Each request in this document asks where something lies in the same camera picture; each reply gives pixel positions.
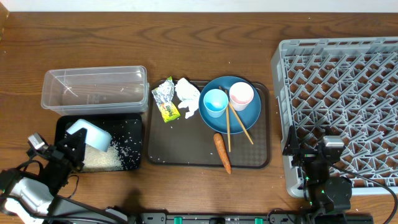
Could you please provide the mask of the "foil snack wrapper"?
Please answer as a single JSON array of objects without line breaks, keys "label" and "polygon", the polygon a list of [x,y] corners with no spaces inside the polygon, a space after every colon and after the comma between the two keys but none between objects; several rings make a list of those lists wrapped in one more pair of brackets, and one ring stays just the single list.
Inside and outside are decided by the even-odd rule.
[{"label": "foil snack wrapper", "polygon": [[162,84],[152,90],[155,103],[165,123],[180,117],[177,107],[172,102],[175,93],[175,85],[172,77],[168,77]]}]

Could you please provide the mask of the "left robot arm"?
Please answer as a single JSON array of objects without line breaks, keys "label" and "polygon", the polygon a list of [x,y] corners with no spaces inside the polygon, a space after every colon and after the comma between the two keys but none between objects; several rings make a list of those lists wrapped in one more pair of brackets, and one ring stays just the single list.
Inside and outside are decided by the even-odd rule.
[{"label": "left robot arm", "polygon": [[88,134],[81,128],[53,145],[37,133],[29,136],[29,160],[1,171],[1,212],[24,223],[134,223],[114,208],[100,210],[58,194],[82,170]]}]

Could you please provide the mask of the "white rice pile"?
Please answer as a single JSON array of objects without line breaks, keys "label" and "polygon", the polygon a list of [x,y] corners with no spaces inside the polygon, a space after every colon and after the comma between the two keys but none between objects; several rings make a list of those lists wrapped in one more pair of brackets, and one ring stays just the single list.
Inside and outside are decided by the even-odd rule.
[{"label": "white rice pile", "polygon": [[85,147],[83,172],[104,172],[122,170],[118,146],[110,145],[106,152],[100,151],[90,145]]}]

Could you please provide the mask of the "light blue bowl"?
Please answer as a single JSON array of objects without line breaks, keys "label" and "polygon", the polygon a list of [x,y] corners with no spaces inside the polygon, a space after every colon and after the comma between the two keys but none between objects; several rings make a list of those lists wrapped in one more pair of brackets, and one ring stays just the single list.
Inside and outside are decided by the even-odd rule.
[{"label": "light blue bowl", "polygon": [[86,144],[102,152],[108,151],[108,147],[110,147],[112,140],[110,133],[84,119],[79,119],[78,121],[73,123],[67,129],[67,133],[74,134],[81,128],[87,130],[85,138]]}]

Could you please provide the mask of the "white tissue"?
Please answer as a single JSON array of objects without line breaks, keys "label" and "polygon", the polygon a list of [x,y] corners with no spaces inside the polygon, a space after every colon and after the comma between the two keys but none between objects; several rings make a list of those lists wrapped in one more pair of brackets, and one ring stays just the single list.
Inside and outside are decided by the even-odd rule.
[{"label": "white tissue", "polygon": [[193,116],[199,108],[200,91],[192,85],[186,78],[181,78],[175,85],[175,93],[180,100],[178,108],[188,108],[185,118]]}]

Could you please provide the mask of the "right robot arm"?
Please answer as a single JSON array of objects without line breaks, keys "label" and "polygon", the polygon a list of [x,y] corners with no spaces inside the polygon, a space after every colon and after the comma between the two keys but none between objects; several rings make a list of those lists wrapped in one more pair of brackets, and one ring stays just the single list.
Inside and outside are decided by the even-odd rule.
[{"label": "right robot arm", "polygon": [[303,190],[310,202],[310,208],[302,211],[295,223],[347,223],[343,213],[351,208],[352,182],[329,173],[344,149],[343,140],[333,135],[330,128],[326,128],[325,135],[313,149],[306,149],[299,145],[295,128],[289,127],[282,154],[291,156],[291,165],[304,171]]}]

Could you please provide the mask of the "orange carrot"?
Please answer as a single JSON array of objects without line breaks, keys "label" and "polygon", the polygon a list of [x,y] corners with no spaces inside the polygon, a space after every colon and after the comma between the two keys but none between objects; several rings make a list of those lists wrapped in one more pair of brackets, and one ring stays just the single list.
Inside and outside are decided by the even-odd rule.
[{"label": "orange carrot", "polygon": [[228,174],[231,174],[232,173],[231,164],[229,162],[228,154],[226,152],[222,135],[220,133],[214,134],[213,140],[215,142],[215,146],[218,151],[219,157],[223,163],[223,166],[226,169],[226,172]]}]

